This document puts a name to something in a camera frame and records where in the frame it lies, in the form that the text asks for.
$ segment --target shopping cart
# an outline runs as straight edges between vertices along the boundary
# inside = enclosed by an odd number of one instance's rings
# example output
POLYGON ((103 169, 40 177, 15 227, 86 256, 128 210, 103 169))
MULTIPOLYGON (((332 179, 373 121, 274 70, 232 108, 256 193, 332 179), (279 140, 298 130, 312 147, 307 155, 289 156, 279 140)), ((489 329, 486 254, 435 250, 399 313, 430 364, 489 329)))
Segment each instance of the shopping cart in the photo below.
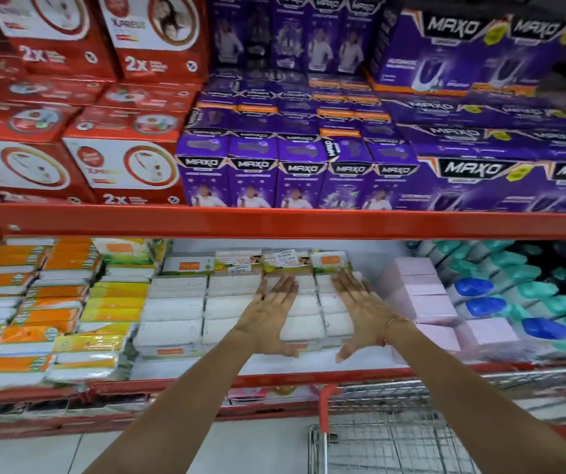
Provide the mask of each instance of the shopping cart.
MULTIPOLYGON (((535 403, 540 409, 566 404, 566 367, 484 377, 510 398, 542 398, 535 403)), ((319 406, 320 424, 310 429, 309 474, 480 472, 418 379, 328 385, 319 406)), ((566 417, 549 422, 561 425, 555 429, 566 438, 566 417)))

